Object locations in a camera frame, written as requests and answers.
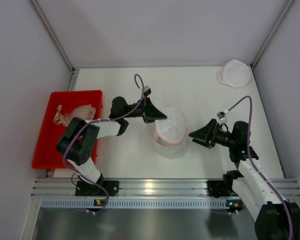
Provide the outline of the white mesh laundry bag pink trim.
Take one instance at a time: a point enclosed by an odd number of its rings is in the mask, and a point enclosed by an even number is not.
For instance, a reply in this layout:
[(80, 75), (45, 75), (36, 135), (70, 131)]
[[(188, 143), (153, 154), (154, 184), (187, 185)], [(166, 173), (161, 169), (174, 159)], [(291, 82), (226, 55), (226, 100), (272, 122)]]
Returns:
[(167, 119), (155, 121), (155, 148), (165, 158), (179, 158), (186, 152), (186, 136), (189, 133), (187, 117), (176, 107), (165, 107), (161, 112)]

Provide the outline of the spare white mesh laundry bag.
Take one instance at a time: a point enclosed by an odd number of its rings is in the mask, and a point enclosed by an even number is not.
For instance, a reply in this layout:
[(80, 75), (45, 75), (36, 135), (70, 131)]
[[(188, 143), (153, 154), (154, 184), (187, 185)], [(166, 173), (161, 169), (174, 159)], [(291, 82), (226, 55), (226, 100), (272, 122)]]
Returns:
[(216, 73), (217, 82), (231, 88), (242, 88), (253, 79), (251, 68), (236, 59), (227, 62)]

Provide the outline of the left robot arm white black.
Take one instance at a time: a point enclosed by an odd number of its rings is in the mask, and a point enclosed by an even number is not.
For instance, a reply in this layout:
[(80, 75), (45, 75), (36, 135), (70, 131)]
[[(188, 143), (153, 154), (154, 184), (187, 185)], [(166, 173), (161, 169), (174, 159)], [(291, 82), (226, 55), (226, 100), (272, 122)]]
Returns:
[(64, 165), (74, 170), (87, 184), (102, 186), (103, 175), (92, 160), (92, 151), (98, 139), (123, 135), (129, 126), (126, 118), (142, 118), (150, 124), (168, 117), (153, 105), (149, 97), (143, 96), (133, 104), (128, 104), (121, 96), (115, 97), (109, 119), (83, 120), (74, 117), (70, 121), (56, 144)]

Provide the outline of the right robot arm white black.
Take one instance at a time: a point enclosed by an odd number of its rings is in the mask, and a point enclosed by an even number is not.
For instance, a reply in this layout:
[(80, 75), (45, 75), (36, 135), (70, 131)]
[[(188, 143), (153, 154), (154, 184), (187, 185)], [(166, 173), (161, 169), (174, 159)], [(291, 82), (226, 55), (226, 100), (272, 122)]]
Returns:
[(215, 145), (228, 148), (236, 169), (225, 173), (223, 182), (229, 191), (240, 197), (251, 214), (257, 239), (299, 240), (300, 208), (288, 202), (266, 177), (258, 155), (249, 145), (248, 134), (247, 122), (237, 121), (229, 131), (216, 119), (211, 119), (188, 136), (194, 143), (209, 149)]

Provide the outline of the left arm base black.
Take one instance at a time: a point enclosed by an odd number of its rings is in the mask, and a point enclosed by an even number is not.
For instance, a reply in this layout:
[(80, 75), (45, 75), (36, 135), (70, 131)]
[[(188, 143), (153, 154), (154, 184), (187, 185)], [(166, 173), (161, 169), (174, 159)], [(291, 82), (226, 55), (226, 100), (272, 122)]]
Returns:
[[(119, 192), (119, 181), (116, 180), (104, 180), (101, 185), (110, 197), (114, 197)], [(89, 184), (83, 180), (79, 180), (76, 183), (75, 196), (78, 197), (105, 197), (106, 193), (99, 187)]]

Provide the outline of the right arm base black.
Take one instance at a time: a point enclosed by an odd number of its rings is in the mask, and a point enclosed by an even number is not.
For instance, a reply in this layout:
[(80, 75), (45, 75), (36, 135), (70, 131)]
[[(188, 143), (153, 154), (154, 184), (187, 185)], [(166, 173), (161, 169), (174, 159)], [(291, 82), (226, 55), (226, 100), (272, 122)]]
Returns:
[(207, 182), (207, 193), (209, 197), (237, 197), (238, 195), (232, 189), (234, 178), (224, 174), (222, 180), (209, 180)]

